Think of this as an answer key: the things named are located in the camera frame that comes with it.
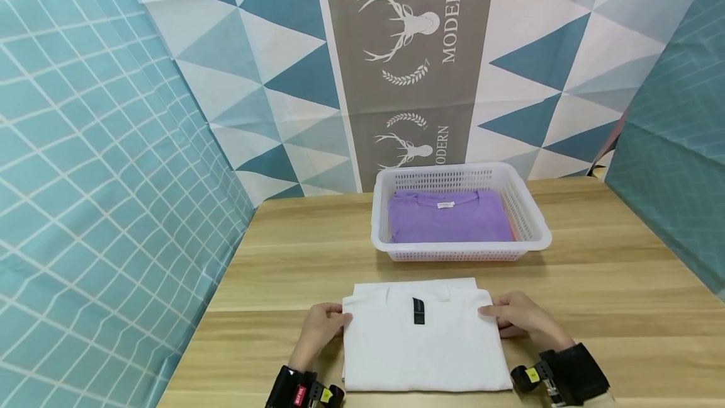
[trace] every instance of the folded white t-shirt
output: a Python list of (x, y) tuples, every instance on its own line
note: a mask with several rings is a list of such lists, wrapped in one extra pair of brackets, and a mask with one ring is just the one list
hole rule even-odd
[(458, 288), (477, 288), (476, 278), (458, 278), (458, 279), (433, 279), (433, 280), (409, 280), (406, 282), (373, 282), (355, 284), (352, 289), (353, 295), (362, 295), (363, 293), (376, 292), (382, 288), (390, 287), (406, 287), (406, 288), (438, 288), (458, 287)]
[[(414, 299), (423, 302), (424, 324), (415, 323)], [(345, 388), (511, 389), (496, 320), (477, 311), (491, 303), (486, 290), (420, 285), (344, 298), (343, 312), (353, 315), (344, 335)]]

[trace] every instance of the hand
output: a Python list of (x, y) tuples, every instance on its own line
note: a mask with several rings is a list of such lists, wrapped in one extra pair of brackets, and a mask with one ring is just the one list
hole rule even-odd
[(502, 295), (493, 306), (479, 307), (478, 313), (496, 317), (501, 338), (528, 335), (543, 351), (562, 351), (576, 345), (551, 315), (521, 292)]
[(342, 336), (342, 330), (352, 321), (352, 314), (342, 313), (342, 304), (321, 303), (311, 307), (302, 324), (300, 339), (290, 356), (289, 366), (297, 371), (308, 371), (325, 345), (333, 337)]

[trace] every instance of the wall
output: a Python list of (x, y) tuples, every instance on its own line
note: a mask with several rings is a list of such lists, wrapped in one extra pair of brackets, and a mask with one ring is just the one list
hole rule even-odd
[(247, 195), (137, 0), (0, 22), (0, 407), (153, 406)]
[(585, 173), (692, 0), (142, 0), (253, 204)]
[(629, 110), (607, 184), (725, 301), (725, 0), (695, 0)]

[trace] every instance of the laurel wreath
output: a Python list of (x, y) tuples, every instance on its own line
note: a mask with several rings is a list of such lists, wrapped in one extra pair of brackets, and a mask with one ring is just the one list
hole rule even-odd
[(428, 59), (426, 59), (423, 65), (420, 65), (414, 72), (405, 76), (396, 76), (383, 69), (383, 79), (387, 80), (392, 85), (413, 85), (428, 74), (429, 65)]
[(420, 126), (424, 130), (428, 127), (428, 123), (425, 121), (425, 118), (414, 112), (403, 112), (397, 114), (396, 116), (393, 116), (392, 118), (390, 118), (390, 120), (388, 120), (386, 127), (390, 128), (392, 125), (394, 125), (394, 123), (400, 122), (401, 120), (405, 122), (414, 122), (416, 125)]

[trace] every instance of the purple t-shirt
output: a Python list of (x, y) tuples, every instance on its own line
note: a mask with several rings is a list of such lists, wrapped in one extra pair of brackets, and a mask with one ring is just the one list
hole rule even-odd
[(388, 202), (392, 242), (514, 241), (494, 191), (419, 193), (400, 190)]

